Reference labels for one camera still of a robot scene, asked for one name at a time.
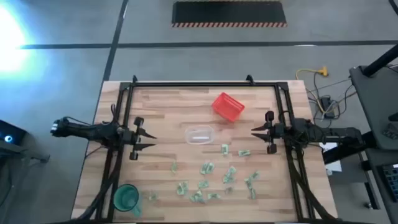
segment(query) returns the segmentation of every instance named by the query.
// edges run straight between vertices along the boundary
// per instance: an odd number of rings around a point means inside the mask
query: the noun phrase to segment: black stand
[[[384,53],[381,57],[375,60],[372,64],[363,69],[362,73],[366,77],[370,77],[375,74],[382,67],[387,66],[388,63],[392,62],[395,58],[398,57],[398,45],[395,45],[393,48]]]

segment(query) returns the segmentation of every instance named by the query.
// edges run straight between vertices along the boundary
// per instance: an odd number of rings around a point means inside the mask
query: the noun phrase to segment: red plastic container
[[[244,109],[243,104],[226,93],[221,93],[211,107],[228,121],[235,121]]]

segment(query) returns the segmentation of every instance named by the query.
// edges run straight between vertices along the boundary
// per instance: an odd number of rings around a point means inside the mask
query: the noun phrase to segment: wooden table
[[[296,118],[312,118],[303,81],[288,81]],[[116,103],[120,82],[105,82],[99,99],[95,122],[111,121],[110,107]],[[212,102],[226,92],[245,105],[238,121],[229,123],[215,114]],[[137,161],[129,160],[131,146],[126,146],[119,185],[133,184],[144,196],[142,216],[115,211],[114,222],[282,222],[296,221],[285,148],[277,141],[278,151],[268,155],[263,141],[251,136],[251,129],[264,124],[268,110],[277,112],[275,93],[267,87],[197,87],[197,88],[135,88],[129,124],[133,128],[135,116],[145,119],[144,128],[157,139],[142,138],[142,143],[156,143],[139,152]],[[185,130],[194,125],[209,125],[215,130],[215,140],[207,145],[189,145]],[[229,154],[221,155],[221,144],[229,144]],[[90,143],[88,152],[99,146]],[[239,157],[239,150],[250,150],[249,157]],[[97,151],[84,163],[72,217],[85,210],[100,189],[106,150]],[[205,161],[212,161],[212,174],[201,175]],[[177,162],[177,173],[170,171]],[[330,214],[336,217],[321,151],[308,147],[304,155],[308,181],[312,192]],[[229,166],[237,168],[234,191],[224,194],[223,176]],[[249,199],[243,179],[254,171],[260,178],[253,182],[257,199]],[[201,180],[208,180],[207,193],[218,193],[221,200],[206,204],[193,203],[189,196],[197,190]],[[189,193],[178,196],[179,182],[188,181]],[[155,192],[158,200],[147,199]],[[302,207],[306,217],[305,202]]]

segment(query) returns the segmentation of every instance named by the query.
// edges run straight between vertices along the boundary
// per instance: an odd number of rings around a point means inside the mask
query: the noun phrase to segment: clear plastic container
[[[185,130],[188,144],[209,144],[214,141],[215,132],[209,125],[192,126]]]

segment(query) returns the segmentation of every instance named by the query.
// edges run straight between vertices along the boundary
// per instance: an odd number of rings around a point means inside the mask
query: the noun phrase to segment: black metal frame
[[[252,76],[248,75],[246,78],[246,81],[243,82],[137,82],[137,78],[134,76],[132,82],[123,82],[120,83],[119,86],[119,95],[118,95],[118,100],[116,103],[116,111],[114,114],[115,120],[119,120],[120,118],[120,112],[121,112],[121,105],[123,101],[123,96],[125,94],[125,91],[128,91],[127,95],[127,102],[126,102],[126,109],[124,112],[124,117],[123,117],[123,125],[125,127],[128,127],[128,122],[129,122],[129,115],[130,115],[130,108],[131,108],[131,103],[132,103],[132,94],[134,91],[135,87],[184,87],[184,86],[189,86],[189,87],[203,87],[203,86],[225,86],[225,87],[271,87],[275,91],[275,97],[277,101],[277,107],[278,107],[278,114],[284,114],[288,113],[289,114],[289,119],[292,121],[294,120],[294,112],[293,112],[293,106],[292,102],[290,99],[290,94],[289,94],[289,86],[287,82],[254,82],[252,79]],[[281,97],[281,91],[283,91],[285,95],[285,100],[286,100],[286,105],[287,109],[284,110],[283,104],[282,104],[282,97]],[[285,116],[278,116],[279,122],[283,123],[285,127],[286,125],[286,120]],[[294,205],[295,205],[295,211],[297,215],[297,221],[298,222],[307,222],[307,223],[351,223],[351,222],[343,222],[340,220],[334,220],[332,216],[327,214],[327,212],[323,209],[323,207],[319,204],[315,196],[311,193],[309,186],[308,186],[308,179],[307,179],[307,173],[305,170],[304,166],[304,160],[303,160],[303,154],[302,154],[302,149],[293,149],[292,146],[287,142],[286,139],[284,139],[285,142],[285,151],[287,155],[287,164],[289,168],[289,176],[290,176],[290,181],[292,185],[292,193],[293,193],[293,199],[294,199]],[[297,155],[297,162],[298,162],[298,168],[299,172],[297,172],[295,164],[294,164],[294,159],[292,156],[292,151],[296,152]],[[103,178],[101,181],[101,189],[98,193],[98,195],[95,197],[91,205],[88,207],[88,209],[82,214],[77,220],[70,220],[69,222],[66,223],[111,223],[113,221],[113,216],[114,216],[114,205],[113,205],[113,195],[115,191],[118,188],[119,184],[119,175],[120,175],[120,170],[121,170],[121,163],[122,163],[122,158],[123,158],[123,151],[124,151],[124,143],[120,141],[118,146],[116,148],[111,148],[109,149],[105,164],[104,164],[104,172],[103,172]],[[114,169],[112,172],[111,170],[111,163],[113,160],[114,153],[117,152],[116,156],[116,162],[114,165]],[[308,211],[308,218],[305,218],[303,215],[303,210],[302,210],[302,204],[300,201],[300,194],[299,194],[299,188],[297,185],[301,186],[305,196],[306,196],[306,205],[307,205],[307,211]],[[111,198],[109,201],[108,205],[108,214],[106,218],[103,218],[103,209],[104,209],[104,198],[106,193],[108,192],[109,188],[111,187]],[[324,216],[321,215],[321,217],[325,218],[325,220],[320,220],[316,219],[315,217],[315,212],[314,208],[317,208],[317,211],[319,214],[326,214]],[[94,211],[96,211],[94,219],[90,219]]]

